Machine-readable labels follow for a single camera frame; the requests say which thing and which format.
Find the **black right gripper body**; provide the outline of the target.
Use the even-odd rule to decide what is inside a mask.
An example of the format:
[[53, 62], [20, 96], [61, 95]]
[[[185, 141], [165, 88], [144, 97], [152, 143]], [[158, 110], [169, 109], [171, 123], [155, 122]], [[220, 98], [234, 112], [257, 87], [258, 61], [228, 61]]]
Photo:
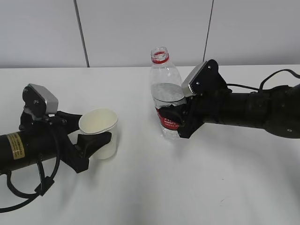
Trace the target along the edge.
[[179, 128], [179, 136], [190, 138], [203, 124], [218, 124], [221, 121], [221, 106], [229, 94], [230, 90], [220, 90], [190, 97], [182, 109], [183, 123]]

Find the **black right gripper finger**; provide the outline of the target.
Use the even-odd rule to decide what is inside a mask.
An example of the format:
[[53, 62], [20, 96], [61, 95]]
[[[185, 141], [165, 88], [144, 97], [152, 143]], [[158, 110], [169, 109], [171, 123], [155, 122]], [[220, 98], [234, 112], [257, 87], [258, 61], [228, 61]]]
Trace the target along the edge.
[[191, 101], [193, 100], [193, 97], [184, 97], [178, 101], [175, 102], [171, 102], [170, 105], [174, 106], [174, 107], [179, 107], [179, 108], [187, 108], [188, 105], [191, 103]]
[[186, 124], [187, 109], [165, 106], [156, 109], [160, 123], [164, 128], [179, 128]]

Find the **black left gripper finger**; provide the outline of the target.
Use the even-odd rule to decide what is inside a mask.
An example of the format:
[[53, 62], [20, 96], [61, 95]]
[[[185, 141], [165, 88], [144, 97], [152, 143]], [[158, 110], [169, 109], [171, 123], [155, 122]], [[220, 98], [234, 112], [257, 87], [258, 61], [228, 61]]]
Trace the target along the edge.
[[70, 114], [62, 111], [57, 111], [55, 115], [63, 121], [62, 124], [67, 134], [79, 130], [79, 120], [82, 117], [82, 115]]
[[96, 153], [100, 148], [108, 144], [111, 140], [112, 133], [104, 132], [96, 135], [77, 136], [77, 146], [79, 147], [78, 162], [87, 163], [89, 158]]

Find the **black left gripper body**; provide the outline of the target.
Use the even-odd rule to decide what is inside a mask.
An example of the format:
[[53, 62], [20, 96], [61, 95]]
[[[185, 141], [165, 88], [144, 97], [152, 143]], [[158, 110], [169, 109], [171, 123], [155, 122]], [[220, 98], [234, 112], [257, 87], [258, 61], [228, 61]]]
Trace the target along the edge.
[[77, 161], [79, 147], [72, 144], [62, 122], [55, 114], [34, 118], [23, 110], [19, 129], [22, 134], [25, 158], [29, 164], [33, 164], [37, 162], [39, 156], [42, 156], [43, 160], [58, 157], [59, 161], [63, 161], [76, 173], [86, 171], [89, 160], [83, 164]]

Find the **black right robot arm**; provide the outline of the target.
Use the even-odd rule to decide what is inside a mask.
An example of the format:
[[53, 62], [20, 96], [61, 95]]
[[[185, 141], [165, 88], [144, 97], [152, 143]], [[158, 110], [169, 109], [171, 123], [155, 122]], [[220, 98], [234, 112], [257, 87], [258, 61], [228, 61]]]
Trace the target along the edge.
[[216, 90], [191, 97], [183, 105], [161, 107], [158, 112], [179, 125], [181, 138], [190, 138], [205, 123], [258, 128], [283, 138], [300, 137], [299, 85], [251, 93]]

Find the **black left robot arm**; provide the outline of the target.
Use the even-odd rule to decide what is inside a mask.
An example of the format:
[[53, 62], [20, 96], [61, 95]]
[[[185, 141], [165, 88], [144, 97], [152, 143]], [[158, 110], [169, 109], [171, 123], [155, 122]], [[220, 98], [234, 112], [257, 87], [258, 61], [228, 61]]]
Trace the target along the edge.
[[24, 109], [19, 131], [0, 137], [0, 172], [13, 171], [35, 164], [38, 159], [59, 157], [76, 173], [86, 171], [89, 158], [111, 141], [112, 133], [77, 136], [73, 144], [68, 135], [79, 130], [81, 115], [57, 111], [50, 117], [34, 117]]

